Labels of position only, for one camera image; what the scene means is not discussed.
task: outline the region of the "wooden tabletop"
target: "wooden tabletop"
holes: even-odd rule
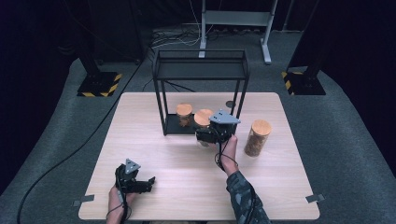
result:
[[[192,113],[208,108],[231,111],[226,102],[231,92],[168,92],[170,113],[180,103],[192,105]],[[308,203],[313,194],[288,120],[277,94],[248,92],[236,136],[239,169],[261,197],[272,220],[302,220],[319,217],[318,206]],[[244,153],[251,124],[265,119],[272,131],[259,157]],[[234,220],[226,174],[215,164],[216,150],[199,148],[195,135],[163,135],[155,93],[127,92],[118,104],[106,140],[92,174],[82,219],[105,219],[108,192],[114,172],[125,159],[141,165],[137,180],[156,176],[152,192],[138,195],[132,204],[132,220]]]

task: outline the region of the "gray carpet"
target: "gray carpet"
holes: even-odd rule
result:
[[[319,73],[318,79],[327,95],[288,95],[281,72],[285,71],[300,36],[299,33],[272,32],[269,40],[271,65],[263,63],[259,45],[261,36],[254,33],[220,37],[208,41],[207,47],[247,49],[251,68],[247,91],[279,94],[311,187],[314,193],[326,196],[326,200],[318,204],[318,220],[296,223],[394,223],[396,180],[343,90],[327,75]],[[198,45],[168,45],[164,48],[197,49]],[[149,58],[152,53],[140,67],[133,63],[100,66],[101,71],[122,73],[115,94],[103,98],[77,97],[77,89],[86,74],[79,60],[72,64],[47,129],[0,197],[0,223],[16,223],[25,192],[52,166],[84,145],[124,88],[125,91],[143,90],[151,79]],[[180,81],[177,84],[195,91],[233,90],[233,85],[230,88],[227,83],[218,82]],[[153,90],[150,82],[145,91]],[[21,223],[86,222],[78,218],[78,207],[71,204],[85,194],[113,113],[114,108],[81,150],[37,183],[23,205]]]

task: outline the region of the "camouflage sleeve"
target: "camouflage sleeve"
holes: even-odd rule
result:
[[[227,190],[230,192],[231,204],[238,224],[245,224],[251,211],[252,194],[250,183],[245,179],[241,172],[237,171],[227,179]],[[264,209],[262,200],[254,192],[256,200],[254,210],[250,214],[249,223],[271,223]]]

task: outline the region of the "tape piece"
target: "tape piece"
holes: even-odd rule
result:
[[[324,197],[323,194],[318,194],[318,195],[314,194],[314,195],[311,195],[311,196],[307,196],[305,198],[306,198],[306,201],[309,202],[309,203],[313,203],[313,202],[320,203],[320,202],[322,202],[322,201],[324,201],[326,199],[326,197]]]
[[[79,201],[73,201],[72,206],[73,206],[73,207],[78,207],[78,206],[80,206],[82,203],[93,201],[94,198],[95,198],[95,195],[94,195],[94,194],[82,196],[82,197],[79,199]]]

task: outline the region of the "cork lid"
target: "cork lid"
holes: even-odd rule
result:
[[[200,126],[207,126],[210,124],[209,117],[213,115],[210,109],[200,109],[194,114],[195,122]]]
[[[266,120],[256,119],[251,125],[251,130],[257,135],[265,136],[272,131],[272,127]]]
[[[182,103],[182,104],[177,105],[176,113],[177,113],[179,116],[187,116],[187,115],[189,115],[191,112],[192,112],[192,106],[191,106],[191,105],[185,104],[185,103]]]

